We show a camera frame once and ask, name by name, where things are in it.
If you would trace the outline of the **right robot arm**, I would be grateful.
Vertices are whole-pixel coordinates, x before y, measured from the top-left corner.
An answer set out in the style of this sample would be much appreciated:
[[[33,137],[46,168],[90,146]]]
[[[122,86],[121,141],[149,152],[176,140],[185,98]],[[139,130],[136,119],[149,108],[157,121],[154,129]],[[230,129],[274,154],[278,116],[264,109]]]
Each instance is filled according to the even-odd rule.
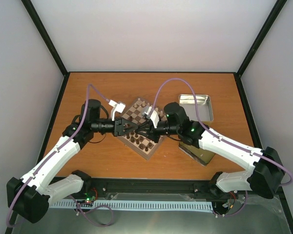
[[[144,107],[142,117],[146,122],[138,130],[154,142],[161,136],[177,135],[184,144],[211,151],[243,168],[235,173],[217,172],[209,182],[212,194],[218,196],[237,190],[253,191],[266,199],[274,197],[285,175],[275,149],[262,150],[225,137],[199,121],[190,120],[176,102],[167,104],[164,112],[166,120],[161,120],[152,107]]]

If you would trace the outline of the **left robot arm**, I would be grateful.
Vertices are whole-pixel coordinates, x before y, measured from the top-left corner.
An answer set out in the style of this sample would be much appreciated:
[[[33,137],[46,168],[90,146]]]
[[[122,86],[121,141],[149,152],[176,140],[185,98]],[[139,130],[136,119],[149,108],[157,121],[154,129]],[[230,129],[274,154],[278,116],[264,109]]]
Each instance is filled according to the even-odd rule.
[[[53,203],[74,193],[87,196],[91,193],[91,177],[74,171],[54,184],[51,180],[93,137],[94,133],[112,133],[115,137],[135,131],[138,125],[123,117],[100,118],[101,102],[86,100],[79,122],[66,127],[52,150],[20,179],[12,177],[6,184],[10,212],[16,212],[27,221],[36,223]]]

